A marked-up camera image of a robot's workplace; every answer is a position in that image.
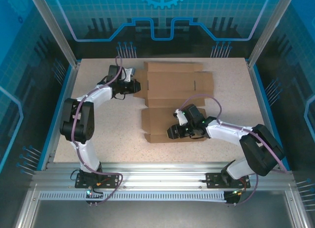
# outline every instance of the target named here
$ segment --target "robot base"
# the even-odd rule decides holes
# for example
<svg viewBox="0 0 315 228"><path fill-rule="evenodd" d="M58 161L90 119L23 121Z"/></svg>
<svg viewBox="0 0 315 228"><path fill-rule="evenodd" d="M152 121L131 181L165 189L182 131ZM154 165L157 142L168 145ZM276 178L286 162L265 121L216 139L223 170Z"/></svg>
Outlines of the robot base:
<svg viewBox="0 0 315 228"><path fill-rule="evenodd" d="M101 165L97 171L102 172ZM74 187L77 189L88 189L89 186L92 186L98 189L114 189L117 187L118 179L118 175L97 175L80 170L77 174Z"/></svg>
<svg viewBox="0 0 315 228"><path fill-rule="evenodd" d="M222 178L222 173L206 173L206 180L203 182L207 184L207 189L241 189L244 188L244 184L240 180L246 183L246 188L251 187L248 176L243 176L239 180L231 179L227 185Z"/></svg>

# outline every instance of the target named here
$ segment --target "black mounting plate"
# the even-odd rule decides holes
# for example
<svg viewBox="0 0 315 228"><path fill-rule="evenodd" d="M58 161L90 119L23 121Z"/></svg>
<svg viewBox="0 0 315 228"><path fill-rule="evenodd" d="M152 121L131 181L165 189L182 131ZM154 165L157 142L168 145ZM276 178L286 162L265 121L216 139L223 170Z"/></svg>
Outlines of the black mounting plate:
<svg viewBox="0 0 315 228"><path fill-rule="evenodd" d="M246 188L251 187L248 175L243 176L241 179L246 183ZM206 173L206 180L203 182L207 184L208 189L241 189L244 187L242 182L239 180L232 180L231 185L227 186L222 180L221 173Z"/></svg>
<svg viewBox="0 0 315 228"><path fill-rule="evenodd" d="M100 180L97 177L84 176L84 174L78 173L74 187L77 189L87 189L89 186L96 185L96 183L106 180L103 184L95 187L95 189L114 189L117 187L119 178L118 175L102 175Z"/></svg>

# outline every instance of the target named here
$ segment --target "vertical post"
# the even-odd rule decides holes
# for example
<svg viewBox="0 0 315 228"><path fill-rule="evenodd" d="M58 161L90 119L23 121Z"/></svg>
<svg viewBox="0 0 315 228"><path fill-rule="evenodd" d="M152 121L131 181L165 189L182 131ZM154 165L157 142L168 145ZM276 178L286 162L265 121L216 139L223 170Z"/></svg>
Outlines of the vertical post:
<svg viewBox="0 0 315 228"><path fill-rule="evenodd" d="M65 36L63 35L63 32L61 31L53 13L48 7L47 2L45 0L33 0L33 2L37 10L39 11L40 15L43 17L46 25L48 26L50 32L54 36L57 44L59 45L66 59L68 60L70 65L75 68L77 66L77 60Z"/></svg>
<svg viewBox="0 0 315 228"><path fill-rule="evenodd" d="M248 63L250 67L253 67L258 57L260 56L262 50L265 48L268 40L270 39L272 33L278 26L280 19L284 15L287 7L289 6L291 0L279 0L277 7L272 13L264 31L262 32L256 46L254 47L251 56L248 59Z"/></svg>

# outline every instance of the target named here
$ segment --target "cardboard flap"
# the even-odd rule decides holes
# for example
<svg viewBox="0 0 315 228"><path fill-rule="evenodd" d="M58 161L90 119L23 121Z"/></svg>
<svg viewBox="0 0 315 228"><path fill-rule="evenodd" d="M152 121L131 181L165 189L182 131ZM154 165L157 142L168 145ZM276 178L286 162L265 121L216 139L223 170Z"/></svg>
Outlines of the cardboard flap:
<svg viewBox="0 0 315 228"><path fill-rule="evenodd" d="M147 107L154 108L154 107L174 107L179 108L185 101L185 99L151 99L150 102L145 99L144 103ZM205 105L205 99L203 98L193 98L187 102L188 104L195 104L195 106L204 106Z"/></svg>
<svg viewBox="0 0 315 228"><path fill-rule="evenodd" d="M160 95L170 92L194 91L195 73L148 72L148 90Z"/></svg>
<svg viewBox="0 0 315 228"><path fill-rule="evenodd" d="M145 132L151 133L151 130L150 130L151 121L150 121L149 108L145 108L141 111L141 127Z"/></svg>
<svg viewBox="0 0 315 228"><path fill-rule="evenodd" d="M203 64L200 63L170 63L170 62L144 62L144 68L148 72L181 72L192 73L202 71Z"/></svg>
<svg viewBox="0 0 315 228"><path fill-rule="evenodd" d="M193 92L192 91L181 91L181 92L173 91L173 92L169 92L167 95L163 95L162 93L157 93L154 90L152 91L148 90L148 93L147 93L149 100L152 100L152 99L184 99L186 100L195 94L210 94L210 93L207 93L205 91L193 91ZM194 99L197 99L197 98L204 99L206 97L197 96Z"/></svg>
<svg viewBox="0 0 315 228"><path fill-rule="evenodd" d="M204 94L210 94L213 96L214 83L211 72L198 72L195 75L195 90L203 91Z"/></svg>

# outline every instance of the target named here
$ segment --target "cardboard box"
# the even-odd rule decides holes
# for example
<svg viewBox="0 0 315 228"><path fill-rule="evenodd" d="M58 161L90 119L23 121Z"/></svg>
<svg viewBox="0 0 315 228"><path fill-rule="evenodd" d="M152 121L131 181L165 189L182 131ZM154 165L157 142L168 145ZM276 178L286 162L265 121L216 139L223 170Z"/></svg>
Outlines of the cardboard box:
<svg viewBox="0 0 315 228"><path fill-rule="evenodd" d="M169 139L167 129L178 121L173 113L186 99L195 94L213 96L213 77L202 72L202 64L144 62L144 69L137 69L134 78L141 83L141 91L134 94L144 98L148 107L141 112L142 129L150 143L196 142L205 139ZM204 97L191 99L187 104L204 106ZM199 109L206 117L204 109Z"/></svg>

